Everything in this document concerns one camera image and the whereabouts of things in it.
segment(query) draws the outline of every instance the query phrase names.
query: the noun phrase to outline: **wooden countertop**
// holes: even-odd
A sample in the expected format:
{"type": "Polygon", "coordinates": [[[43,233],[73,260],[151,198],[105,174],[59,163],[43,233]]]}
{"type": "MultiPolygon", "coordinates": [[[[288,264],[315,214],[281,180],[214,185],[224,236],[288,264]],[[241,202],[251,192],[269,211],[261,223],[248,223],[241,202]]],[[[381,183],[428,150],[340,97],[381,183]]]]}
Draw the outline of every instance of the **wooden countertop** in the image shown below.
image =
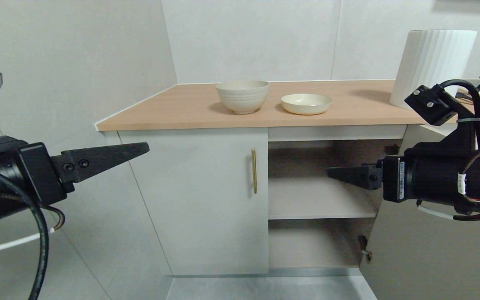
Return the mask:
{"type": "Polygon", "coordinates": [[[215,84],[179,84],[97,124],[99,131],[232,127],[424,124],[413,110],[388,103],[394,80],[272,82],[260,110],[238,115],[220,102],[215,84]],[[280,98],[293,93],[328,95],[320,115],[285,111],[280,98]]]}

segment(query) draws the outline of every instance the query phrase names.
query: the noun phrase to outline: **white cabinet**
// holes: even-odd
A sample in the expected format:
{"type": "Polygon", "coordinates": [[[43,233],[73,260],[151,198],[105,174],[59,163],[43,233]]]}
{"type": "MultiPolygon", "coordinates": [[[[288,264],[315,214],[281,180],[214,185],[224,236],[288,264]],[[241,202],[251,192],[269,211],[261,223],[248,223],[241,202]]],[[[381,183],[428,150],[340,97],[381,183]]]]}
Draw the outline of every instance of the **white cabinet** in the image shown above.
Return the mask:
{"type": "Polygon", "coordinates": [[[327,167],[375,163],[384,146],[404,150],[448,132],[409,125],[403,138],[400,127],[367,136],[368,129],[348,129],[276,128],[270,138],[267,128],[120,136],[151,148],[131,166],[173,275],[358,274],[360,264],[379,300],[480,299],[480,222],[427,215],[415,201],[382,201],[382,190],[325,174],[327,167]],[[358,235],[369,239],[369,262],[358,235]]]}
{"type": "Polygon", "coordinates": [[[131,166],[172,275],[268,272],[267,128],[120,131],[120,137],[149,144],[131,166]]]}

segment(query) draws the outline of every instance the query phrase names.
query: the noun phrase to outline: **ribbed vase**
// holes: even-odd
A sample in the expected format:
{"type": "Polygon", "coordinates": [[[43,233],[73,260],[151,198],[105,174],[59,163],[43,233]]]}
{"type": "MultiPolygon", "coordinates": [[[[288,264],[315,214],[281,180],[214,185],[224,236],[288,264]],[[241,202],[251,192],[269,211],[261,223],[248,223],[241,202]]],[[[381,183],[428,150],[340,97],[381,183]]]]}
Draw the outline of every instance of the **ribbed vase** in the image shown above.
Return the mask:
{"type": "MultiPolygon", "coordinates": [[[[417,87],[461,79],[477,32],[413,30],[408,33],[390,103],[411,110],[404,101],[417,87]]],[[[457,87],[445,89],[455,96],[457,87]]]]}

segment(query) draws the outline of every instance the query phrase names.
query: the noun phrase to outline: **cabinet handle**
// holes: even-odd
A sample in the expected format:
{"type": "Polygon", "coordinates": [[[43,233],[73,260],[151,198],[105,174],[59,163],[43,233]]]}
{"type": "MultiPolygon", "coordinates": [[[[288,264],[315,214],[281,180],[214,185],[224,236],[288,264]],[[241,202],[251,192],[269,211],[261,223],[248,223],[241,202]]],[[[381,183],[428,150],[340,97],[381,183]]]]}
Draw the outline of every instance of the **cabinet handle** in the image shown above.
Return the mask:
{"type": "Polygon", "coordinates": [[[251,149],[251,165],[253,167],[253,192],[257,194],[259,192],[257,182],[257,150],[251,149]]]}

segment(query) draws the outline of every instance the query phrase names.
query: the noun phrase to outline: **ceramic bowl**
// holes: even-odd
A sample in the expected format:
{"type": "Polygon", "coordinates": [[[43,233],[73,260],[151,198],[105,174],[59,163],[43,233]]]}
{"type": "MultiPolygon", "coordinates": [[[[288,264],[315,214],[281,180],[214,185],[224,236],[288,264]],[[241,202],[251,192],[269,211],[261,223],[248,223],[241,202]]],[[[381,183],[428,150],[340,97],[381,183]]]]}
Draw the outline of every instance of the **ceramic bowl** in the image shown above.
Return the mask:
{"type": "Polygon", "coordinates": [[[251,114],[266,101],[269,82],[257,80],[236,80],[216,85],[221,103],[237,114],[251,114]]]}
{"type": "Polygon", "coordinates": [[[324,113],[331,105],[331,98],[317,94],[292,94],[280,99],[282,107],[293,114],[317,115],[324,113]]]}

